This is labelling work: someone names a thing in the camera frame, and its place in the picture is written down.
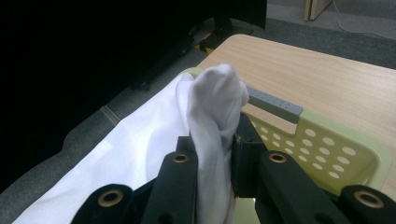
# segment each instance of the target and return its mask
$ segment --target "wooden table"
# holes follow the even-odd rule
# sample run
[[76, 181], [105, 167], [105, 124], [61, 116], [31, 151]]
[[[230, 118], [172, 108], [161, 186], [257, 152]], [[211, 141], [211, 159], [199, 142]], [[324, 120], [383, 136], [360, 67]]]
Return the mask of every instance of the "wooden table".
[[[316, 111], [379, 140], [396, 162], [396, 70], [233, 35], [198, 66], [231, 64], [250, 87]], [[396, 165], [382, 188], [396, 200]]]

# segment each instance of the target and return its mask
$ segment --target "gray carpet floor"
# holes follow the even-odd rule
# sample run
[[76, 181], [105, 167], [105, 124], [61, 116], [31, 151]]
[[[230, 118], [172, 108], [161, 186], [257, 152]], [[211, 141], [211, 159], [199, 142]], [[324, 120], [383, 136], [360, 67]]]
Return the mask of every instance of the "gray carpet floor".
[[[233, 25], [251, 29], [251, 35], [304, 49], [396, 69], [396, 41], [369, 35], [351, 34], [267, 19], [265, 30], [233, 20]], [[213, 29], [205, 22], [196, 35], [200, 40]], [[86, 156], [116, 125], [133, 113], [179, 72], [194, 67], [207, 56], [191, 46], [184, 55], [148, 83], [148, 89], [125, 89], [79, 124], [64, 139], [61, 153], [37, 165], [0, 195], [0, 223], [12, 223], [18, 215]]]

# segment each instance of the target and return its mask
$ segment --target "metal bolt hole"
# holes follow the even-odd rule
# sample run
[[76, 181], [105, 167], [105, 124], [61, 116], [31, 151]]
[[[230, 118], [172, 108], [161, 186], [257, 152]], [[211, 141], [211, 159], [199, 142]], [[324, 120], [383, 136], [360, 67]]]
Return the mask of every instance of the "metal bolt hole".
[[188, 160], [189, 160], [189, 157], [185, 154], [178, 154], [173, 158], [174, 162], [185, 162]]
[[279, 163], [285, 162], [287, 160], [285, 156], [280, 154], [271, 154], [269, 158], [271, 161], [279, 162]]
[[372, 207], [372, 208], [382, 208], [384, 203], [381, 199], [376, 197], [374, 194], [360, 190], [354, 193], [355, 198], [362, 204]]
[[119, 189], [111, 189], [109, 191], [106, 191], [99, 197], [98, 203], [102, 207], [110, 207], [119, 203], [122, 198], [122, 191], [120, 191]]

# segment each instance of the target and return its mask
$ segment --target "basket hole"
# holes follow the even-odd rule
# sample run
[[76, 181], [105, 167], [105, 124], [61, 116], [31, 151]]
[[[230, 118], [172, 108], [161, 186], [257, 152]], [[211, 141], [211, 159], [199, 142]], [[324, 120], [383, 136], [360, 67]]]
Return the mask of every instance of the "basket hole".
[[274, 138], [276, 138], [277, 140], [280, 140], [280, 136], [279, 136], [279, 134], [277, 134], [277, 133], [274, 133], [274, 134], [273, 134], [273, 136], [274, 136]]
[[336, 174], [335, 172], [329, 172], [329, 175], [330, 175], [331, 177], [336, 178], [336, 179], [340, 178], [340, 176], [339, 176], [338, 174]]
[[317, 168], [319, 170], [323, 169], [323, 167], [321, 165], [317, 164], [317, 163], [314, 163], [313, 165], [314, 165], [315, 168]]
[[286, 141], [286, 144], [288, 144], [290, 147], [294, 147], [294, 143], [292, 143], [291, 141]]
[[264, 132], [264, 133], [268, 133], [268, 130], [264, 127], [260, 127], [260, 129]]
[[304, 154], [309, 155], [309, 150], [308, 150], [308, 149], [302, 147], [302, 148], [300, 148], [300, 150], [301, 150]]
[[311, 136], [311, 137], [317, 136], [317, 134], [315, 133], [315, 131], [314, 131], [314, 130], [311, 130], [311, 129], [305, 129], [305, 133], [308, 134], [308, 135]]
[[318, 161], [326, 162], [326, 159], [324, 159], [324, 158], [321, 157], [321, 156], [316, 156], [316, 158], [317, 158]]
[[324, 137], [323, 142], [326, 143], [328, 146], [334, 146], [334, 140], [332, 140], [330, 137]]
[[340, 165], [333, 165], [332, 168], [334, 168], [334, 170], [339, 171], [339, 172], [344, 172], [344, 168]]
[[289, 154], [293, 154], [293, 151], [290, 148], [285, 148], [285, 151], [288, 152]]
[[326, 147], [320, 147], [319, 151], [325, 155], [330, 155], [330, 151]]
[[308, 147], [312, 147], [312, 142], [309, 141], [308, 139], [303, 139], [303, 143], [304, 143], [304, 145], [306, 145]]
[[356, 155], [356, 151], [353, 148], [350, 147], [343, 147], [343, 151], [350, 155], [350, 156], [355, 156]]
[[339, 160], [343, 164], [349, 164], [349, 160], [345, 157], [337, 157], [337, 160]]
[[268, 141], [267, 136], [265, 136], [265, 135], [260, 135], [260, 137], [261, 137], [264, 141]]
[[304, 156], [298, 156], [298, 158], [299, 158], [300, 160], [302, 160], [302, 161], [307, 161], [306, 157], [304, 157]]

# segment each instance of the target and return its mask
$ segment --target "white fabric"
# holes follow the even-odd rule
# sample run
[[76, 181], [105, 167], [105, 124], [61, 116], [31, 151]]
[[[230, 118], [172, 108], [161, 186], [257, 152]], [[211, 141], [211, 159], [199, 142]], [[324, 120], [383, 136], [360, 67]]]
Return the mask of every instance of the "white fabric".
[[70, 223], [102, 186], [138, 189], [157, 176], [163, 157], [189, 131], [199, 160], [198, 223], [232, 223], [230, 146], [247, 101], [246, 86], [229, 64], [207, 68], [195, 80], [191, 74], [180, 74], [123, 119], [14, 223]]

